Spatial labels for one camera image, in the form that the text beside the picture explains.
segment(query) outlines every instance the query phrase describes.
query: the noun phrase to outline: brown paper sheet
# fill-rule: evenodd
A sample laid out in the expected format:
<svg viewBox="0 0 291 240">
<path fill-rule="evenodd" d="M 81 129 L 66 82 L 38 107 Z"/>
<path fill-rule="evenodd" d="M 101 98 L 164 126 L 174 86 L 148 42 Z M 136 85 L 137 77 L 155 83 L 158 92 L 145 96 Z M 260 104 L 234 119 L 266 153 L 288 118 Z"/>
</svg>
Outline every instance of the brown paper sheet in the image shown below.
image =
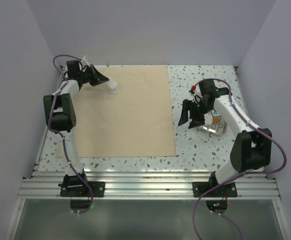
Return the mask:
<svg viewBox="0 0 291 240">
<path fill-rule="evenodd" d="M 176 146 L 168 72 L 165 66 L 98 68 L 118 82 L 85 84 L 72 99 L 80 158 L 174 156 Z M 58 158 L 62 151 L 58 146 Z"/>
</svg>

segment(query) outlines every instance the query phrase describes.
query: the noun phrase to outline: gray wall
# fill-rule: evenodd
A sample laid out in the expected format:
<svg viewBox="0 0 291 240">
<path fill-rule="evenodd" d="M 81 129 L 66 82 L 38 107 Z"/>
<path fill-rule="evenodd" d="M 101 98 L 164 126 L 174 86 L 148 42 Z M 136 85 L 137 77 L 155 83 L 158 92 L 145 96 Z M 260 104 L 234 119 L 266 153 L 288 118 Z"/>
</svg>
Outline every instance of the gray wall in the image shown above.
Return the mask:
<svg viewBox="0 0 291 240">
<path fill-rule="evenodd" d="M 239 81 L 251 118 L 286 150 L 287 166 L 274 177 L 291 229 L 291 1 L 276 1 L 239 67 Z M 282 159 L 273 147 L 269 169 Z"/>
<path fill-rule="evenodd" d="M 238 66 L 275 0 L 27 0 L 52 52 L 94 64 Z"/>
<path fill-rule="evenodd" d="M 0 240 L 35 162 L 42 97 L 57 86 L 52 57 L 25 0 L 0 0 Z"/>
</svg>

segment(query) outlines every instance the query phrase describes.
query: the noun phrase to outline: cable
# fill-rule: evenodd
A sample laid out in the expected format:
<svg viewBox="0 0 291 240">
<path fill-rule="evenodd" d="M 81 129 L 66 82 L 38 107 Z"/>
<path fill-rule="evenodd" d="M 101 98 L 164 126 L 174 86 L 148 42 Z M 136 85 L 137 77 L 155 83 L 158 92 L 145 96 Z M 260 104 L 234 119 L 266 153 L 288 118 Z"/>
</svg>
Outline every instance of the cable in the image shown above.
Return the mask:
<svg viewBox="0 0 291 240">
<path fill-rule="evenodd" d="M 231 179 L 227 180 L 227 181 L 224 181 L 214 187 L 212 187 L 211 189 L 209 189 L 208 191 L 206 191 L 205 193 L 203 193 L 199 198 L 198 200 L 196 201 L 195 205 L 194 205 L 194 208 L 193 208 L 193 212 L 192 212 L 192 224 L 193 224 L 193 228 L 194 228 L 194 231 L 197 235 L 197 237 L 200 239 L 200 240 L 203 240 L 202 236 L 200 235 L 197 227 L 196 227 L 196 210 L 197 210 L 197 207 L 199 205 L 199 202 L 200 200 L 206 196 L 208 193 L 211 193 L 213 192 L 214 190 L 222 187 L 223 185 L 226 185 L 228 183 L 231 183 L 233 182 L 234 180 L 238 179 L 238 178 L 241 178 L 243 177 L 244 175 L 249 175 L 249 174 L 274 174 L 274 173 L 277 173 L 277 172 L 280 172 L 282 169 L 285 168 L 285 166 L 287 165 L 287 155 L 286 155 L 286 152 L 284 151 L 283 147 L 275 140 L 273 139 L 272 137 L 270 137 L 269 135 L 265 134 L 264 132 L 260 131 L 259 129 L 257 129 L 256 127 L 254 127 L 253 125 L 251 125 L 247 119 L 244 118 L 244 116 L 239 112 L 239 110 L 237 109 L 237 107 L 233 104 L 233 100 L 232 100 L 232 91 L 231 91 L 231 86 L 229 85 L 229 83 L 227 83 L 225 80 L 222 80 L 222 79 L 218 79 L 218 78 L 207 78 L 207 79 L 204 79 L 204 80 L 214 80 L 214 81 L 220 81 L 224 84 L 227 85 L 227 87 L 229 88 L 229 101 L 230 101 L 230 104 L 232 105 L 234 111 L 238 114 L 238 116 L 242 119 L 242 121 L 244 121 L 244 123 L 246 123 L 250 128 L 252 128 L 253 130 L 255 130 L 257 133 L 261 134 L 262 136 L 264 136 L 265 138 L 269 139 L 270 141 L 272 141 L 281 151 L 282 155 L 283 155 L 283 163 L 281 165 L 281 167 L 279 167 L 278 169 L 275 169 L 275 170 L 272 170 L 272 171 L 246 171 L 245 173 L 241 173 L 235 177 L 232 177 Z M 201 80 L 201 81 L 198 81 L 195 86 L 197 86 L 199 83 L 201 83 L 202 81 L 204 80 Z M 234 224 L 234 226 L 238 229 L 239 231 L 239 234 L 240 234 L 240 240 L 243 240 L 244 239 L 244 235 L 243 235 L 243 232 L 242 230 L 240 229 L 239 225 L 237 223 L 235 223 L 230 217 L 226 216 L 226 215 L 223 215 L 223 214 L 220 214 L 220 216 L 222 216 L 223 218 L 229 220 L 230 222 L 232 222 Z"/>
<path fill-rule="evenodd" d="M 65 86 L 67 85 L 67 78 L 66 76 L 61 72 L 60 69 L 58 69 L 58 67 L 56 66 L 55 64 L 55 60 L 58 58 L 58 57 L 70 57 L 70 58 L 74 58 L 74 59 L 77 59 L 77 60 L 80 60 L 79 58 L 75 57 L 75 56 L 70 56 L 70 55 L 65 55 L 65 54 L 62 54 L 62 55 L 58 55 L 58 56 L 55 56 L 53 58 L 53 65 L 54 67 L 62 74 L 63 78 L 65 79 L 65 84 L 60 88 L 60 90 L 58 92 L 56 92 L 53 96 L 53 100 L 52 100 L 52 106 L 51 106 L 51 110 L 50 110 L 50 115 L 49 115 L 49 119 L 48 119 L 48 124 L 47 124 L 47 127 L 48 129 L 53 132 L 53 133 L 56 133 L 56 134 L 59 134 L 62 138 L 62 146 L 63 146 L 63 151 L 64 151 L 64 156 L 65 156 L 65 159 L 66 161 L 68 162 L 70 168 L 73 170 L 73 172 L 75 173 L 75 175 L 79 178 L 79 180 L 88 188 L 88 193 L 90 193 L 90 196 L 91 196 L 91 201 L 90 201 L 90 204 L 88 206 L 88 208 L 86 208 L 85 210 L 83 211 L 79 211 L 78 214 L 84 214 L 85 212 L 87 212 L 91 206 L 92 206 L 92 203 L 93 203 L 93 192 L 92 192 L 92 189 L 91 187 L 89 186 L 89 184 L 78 174 L 78 172 L 76 171 L 76 169 L 74 168 L 74 166 L 72 165 L 70 159 L 69 159 L 69 156 L 68 156 L 68 153 L 67 153 L 67 149 L 66 149 L 66 139 L 64 137 L 64 135 L 58 131 L 58 130 L 55 130 L 55 129 L 51 129 L 51 122 L 52 122 L 52 115 L 54 113 L 54 109 L 55 109 L 55 106 L 56 106 L 56 101 L 57 101 L 57 96 L 61 93 L 61 91 L 65 88 Z"/>
</svg>

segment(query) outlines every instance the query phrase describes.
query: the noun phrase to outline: tabletop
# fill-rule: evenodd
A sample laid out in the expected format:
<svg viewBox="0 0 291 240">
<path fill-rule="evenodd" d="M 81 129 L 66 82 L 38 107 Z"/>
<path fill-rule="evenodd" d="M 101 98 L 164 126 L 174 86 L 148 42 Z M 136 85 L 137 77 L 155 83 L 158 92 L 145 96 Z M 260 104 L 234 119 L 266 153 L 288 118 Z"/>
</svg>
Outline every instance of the tabletop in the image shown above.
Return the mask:
<svg viewBox="0 0 291 240">
<path fill-rule="evenodd" d="M 127 65 L 98 65 L 98 67 L 124 68 Z M 232 88 L 233 99 L 245 110 L 237 76 L 229 65 L 167 65 L 171 95 L 171 108 L 176 156 L 157 157 L 91 157 L 81 158 L 86 172 L 212 172 L 223 166 L 230 156 L 235 136 L 231 129 L 223 135 L 192 128 L 178 127 L 182 102 L 191 99 L 189 89 L 202 79 L 226 80 Z M 56 157 L 60 138 L 48 131 L 39 157 L 38 171 L 63 172 L 67 163 Z"/>
</svg>

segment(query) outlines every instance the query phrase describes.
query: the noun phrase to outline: terrazzo tabletop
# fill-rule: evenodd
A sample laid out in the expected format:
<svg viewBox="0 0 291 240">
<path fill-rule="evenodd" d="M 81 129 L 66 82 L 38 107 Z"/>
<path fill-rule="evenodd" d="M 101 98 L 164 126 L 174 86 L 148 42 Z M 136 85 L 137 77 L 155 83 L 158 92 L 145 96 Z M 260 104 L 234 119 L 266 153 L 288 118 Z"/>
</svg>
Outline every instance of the terrazzo tabletop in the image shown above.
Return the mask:
<svg viewBox="0 0 291 240">
<path fill-rule="evenodd" d="M 126 66 L 96 67 L 124 68 Z M 189 124 L 178 127 L 178 122 L 183 100 L 192 98 L 189 94 L 191 86 L 208 78 L 226 80 L 231 85 L 233 99 L 245 111 L 233 66 L 168 65 L 167 71 L 176 156 L 81 158 L 86 172 L 212 172 L 229 160 L 235 141 L 230 128 L 225 134 L 216 135 L 201 129 L 188 129 Z M 215 82 L 215 84 L 217 87 L 222 86 L 222 83 Z M 55 157 L 59 142 L 60 138 L 48 131 L 39 158 L 38 171 L 63 172 L 65 170 L 66 162 L 62 158 Z"/>
</svg>

